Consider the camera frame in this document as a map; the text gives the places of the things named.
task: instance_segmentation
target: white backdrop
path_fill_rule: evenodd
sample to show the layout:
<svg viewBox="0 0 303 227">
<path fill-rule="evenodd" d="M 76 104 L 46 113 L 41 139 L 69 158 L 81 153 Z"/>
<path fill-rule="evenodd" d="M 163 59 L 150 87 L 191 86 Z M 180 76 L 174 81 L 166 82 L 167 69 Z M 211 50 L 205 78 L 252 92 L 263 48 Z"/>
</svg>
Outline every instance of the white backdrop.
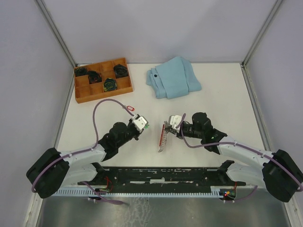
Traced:
<svg viewBox="0 0 303 227">
<path fill-rule="evenodd" d="M 45 0 L 77 63 L 242 61 L 276 0 Z"/>
<path fill-rule="evenodd" d="M 303 1 L 285 1 L 262 39 L 249 71 L 275 150 L 303 170 Z M 303 210 L 303 192 L 296 193 Z"/>
</svg>

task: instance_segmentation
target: blue cloth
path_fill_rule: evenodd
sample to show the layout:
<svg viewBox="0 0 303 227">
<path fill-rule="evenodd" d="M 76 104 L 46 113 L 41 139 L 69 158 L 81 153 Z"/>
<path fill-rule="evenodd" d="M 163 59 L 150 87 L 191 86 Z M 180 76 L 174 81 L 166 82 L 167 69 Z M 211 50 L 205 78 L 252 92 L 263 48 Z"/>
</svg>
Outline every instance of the blue cloth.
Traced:
<svg viewBox="0 0 303 227">
<path fill-rule="evenodd" d="M 152 86 L 157 98 L 168 99 L 202 89 L 191 63 L 182 57 L 175 57 L 148 70 L 146 84 Z"/>
</svg>

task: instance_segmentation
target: metal frame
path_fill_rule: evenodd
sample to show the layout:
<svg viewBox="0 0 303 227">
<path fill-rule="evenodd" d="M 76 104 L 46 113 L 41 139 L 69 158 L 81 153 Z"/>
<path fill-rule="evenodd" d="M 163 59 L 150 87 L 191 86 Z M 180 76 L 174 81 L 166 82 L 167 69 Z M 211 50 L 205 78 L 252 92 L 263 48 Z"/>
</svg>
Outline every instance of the metal frame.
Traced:
<svg viewBox="0 0 303 227">
<path fill-rule="evenodd" d="M 44 3 L 43 0 L 34 0 L 35 3 L 37 4 L 38 8 L 40 9 L 43 17 L 45 18 L 49 28 L 51 29 L 53 35 L 55 36 L 55 38 L 57 39 L 59 45 L 61 46 L 62 50 L 64 51 L 66 57 L 68 58 L 68 60 L 70 61 L 70 64 L 72 65 L 72 67 L 76 66 L 76 62 L 73 59 L 70 51 L 68 50 L 64 40 L 62 39 L 55 23 L 53 22 L 53 19 L 51 17 L 51 14 L 49 13 L 49 11 L 46 8 L 46 4 Z"/>
<path fill-rule="evenodd" d="M 249 61 L 252 58 L 252 55 L 256 51 L 257 47 L 259 46 L 259 43 L 261 42 L 262 38 L 264 37 L 266 31 L 268 30 L 269 26 L 271 25 L 272 21 L 274 20 L 275 16 L 277 15 L 279 9 L 282 6 L 282 3 L 284 0 L 277 0 L 271 9 L 269 16 L 266 18 L 264 24 L 262 25 L 262 28 L 259 30 L 254 42 L 252 43 L 250 49 L 248 50 L 247 55 L 245 56 L 242 65 L 247 66 Z"/>
</svg>

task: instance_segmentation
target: white tabletop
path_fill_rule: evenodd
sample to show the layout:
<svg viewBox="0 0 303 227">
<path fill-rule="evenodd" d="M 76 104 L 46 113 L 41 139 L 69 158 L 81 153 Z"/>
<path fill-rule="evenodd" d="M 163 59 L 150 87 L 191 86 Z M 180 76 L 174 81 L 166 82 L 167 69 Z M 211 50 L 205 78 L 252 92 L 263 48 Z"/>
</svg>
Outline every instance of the white tabletop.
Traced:
<svg viewBox="0 0 303 227">
<path fill-rule="evenodd" d="M 250 103 L 240 65 L 237 63 L 192 64 L 202 90 L 175 99 L 156 99 L 152 87 L 146 85 L 146 72 L 156 64 L 128 64 L 134 92 L 112 97 L 149 121 L 138 141 L 132 140 L 119 149 L 119 153 L 104 166 L 220 166 L 228 157 L 204 148 L 188 148 L 184 141 L 169 134 L 163 152 L 158 153 L 163 121 L 170 115 L 187 114 L 186 121 L 196 112 L 205 112 L 212 125 L 238 141 L 263 148 L 257 122 Z M 96 135 L 92 111 L 99 100 L 78 104 L 74 91 L 61 133 L 58 150 L 74 150 L 94 144 Z M 96 111 L 96 124 L 100 138 L 116 122 L 128 123 L 130 115 L 118 104 L 104 102 Z M 198 139 L 188 139 L 191 145 Z"/>
</svg>

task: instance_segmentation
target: purple cable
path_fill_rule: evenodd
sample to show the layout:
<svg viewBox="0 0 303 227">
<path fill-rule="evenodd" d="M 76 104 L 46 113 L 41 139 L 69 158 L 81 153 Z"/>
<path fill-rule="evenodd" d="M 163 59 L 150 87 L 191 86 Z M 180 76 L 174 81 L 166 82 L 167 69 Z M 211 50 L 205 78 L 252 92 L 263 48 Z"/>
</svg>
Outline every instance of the purple cable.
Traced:
<svg viewBox="0 0 303 227">
<path fill-rule="evenodd" d="M 186 117 L 186 113 L 183 114 L 180 123 L 176 126 L 176 129 L 178 129 L 181 126 L 181 124 L 183 123 L 185 117 Z"/>
<path fill-rule="evenodd" d="M 228 145 L 236 145 L 238 147 L 241 147 L 241 148 L 244 148 L 246 150 L 249 150 L 257 155 L 260 155 L 260 156 L 263 156 L 267 159 L 269 159 L 270 161 L 272 161 L 273 163 L 275 163 L 278 167 L 280 167 L 284 172 L 286 172 L 297 184 L 298 186 L 300 187 L 297 192 L 302 192 L 303 191 L 303 186 L 301 185 L 301 183 L 297 180 L 297 178 L 295 178 L 294 175 L 292 175 L 291 172 L 289 172 L 284 166 L 282 166 L 280 163 L 278 163 L 276 160 L 274 160 L 272 157 L 268 156 L 268 155 L 263 155 L 262 152 L 260 151 L 257 151 L 255 149 L 252 149 L 252 148 L 249 148 L 245 145 L 242 145 L 242 144 L 239 144 L 239 143 L 233 143 L 233 142 L 216 142 L 216 143 L 206 143 L 206 144 L 200 144 L 200 145 L 196 145 L 196 146 L 191 146 L 188 144 L 188 142 L 186 141 L 184 135 L 183 135 L 183 131 L 182 131 L 182 127 L 180 128 L 180 131 L 181 131 L 181 135 L 182 135 L 182 138 L 185 142 L 185 144 L 189 147 L 189 148 L 202 148 L 202 147 L 208 147 L 208 146 L 213 146 L 213 145 L 224 145 L 224 144 L 228 144 Z"/>
<path fill-rule="evenodd" d="M 84 152 L 87 152 L 87 151 L 90 151 L 91 149 L 94 149 L 97 145 L 98 145 L 98 141 L 99 141 L 99 135 L 98 135 L 98 130 L 97 130 L 97 127 L 96 127 L 96 122 L 95 122 L 95 113 L 96 113 L 96 109 L 97 107 L 102 103 L 102 102 L 105 102 L 105 101 L 113 101 L 115 103 L 118 103 L 119 105 L 121 105 L 131 116 L 134 116 L 134 114 L 132 112 L 130 112 L 127 107 L 125 105 L 123 105 L 122 103 L 120 103 L 119 101 L 117 100 L 114 100 L 114 99 L 111 99 L 111 98 L 106 98 L 106 99 L 103 99 L 101 100 L 100 102 L 98 102 L 94 108 L 94 111 L 93 111 L 93 125 L 94 125 L 94 129 L 95 129 L 95 133 L 96 133 L 96 143 L 95 145 L 92 147 L 92 148 L 87 148 L 87 149 L 84 149 L 84 150 L 79 150 L 79 151 L 75 151 L 75 152 L 72 152 L 68 155 L 64 155 L 62 157 L 59 157 L 57 158 L 55 161 L 51 162 L 47 167 L 44 168 L 44 170 L 41 171 L 41 173 L 37 176 L 37 178 L 34 180 L 33 182 L 33 185 L 32 185 L 32 192 L 33 193 L 36 193 L 36 190 L 35 190 L 35 185 L 37 184 L 37 182 L 39 181 L 39 179 L 41 178 L 41 176 L 50 168 L 52 167 L 54 164 L 56 164 L 57 162 L 59 162 L 60 160 L 64 159 L 64 158 L 67 158 L 69 157 L 70 155 L 77 155 L 77 154 L 81 154 L 81 153 L 84 153 Z"/>
<path fill-rule="evenodd" d="M 104 202 L 109 202 L 109 203 L 114 204 L 114 205 L 124 204 L 122 201 L 119 201 L 119 200 L 108 200 L 108 199 L 104 198 L 103 196 L 99 195 L 99 193 L 96 192 L 95 189 L 93 189 L 86 181 L 82 181 L 82 183 L 84 183 L 86 186 L 88 186 L 88 188 L 91 189 L 101 199 L 101 200 L 97 200 L 96 202 L 104 201 Z"/>
<path fill-rule="evenodd" d="M 233 200 L 233 201 L 231 201 L 231 200 L 224 200 L 224 201 L 225 201 L 225 202 L 239 202 L 239 201 L 242 201 L 242 200 L 246 200 L 246 199 L 248 199 L 249 197 L 251 197 L 251 196 L 257 191 L 257 188 L 258 188 L 258 186 L 255 186 L 255 187 L 254 187 L 254 190 L 252 190 L 251 193 L 249 193 L 247 196 L 245 196 L 245 197 L 243 197 L 243 198 L 240 198 L 240 199 L 237 199 L 237 200 Z"/>
</svg>

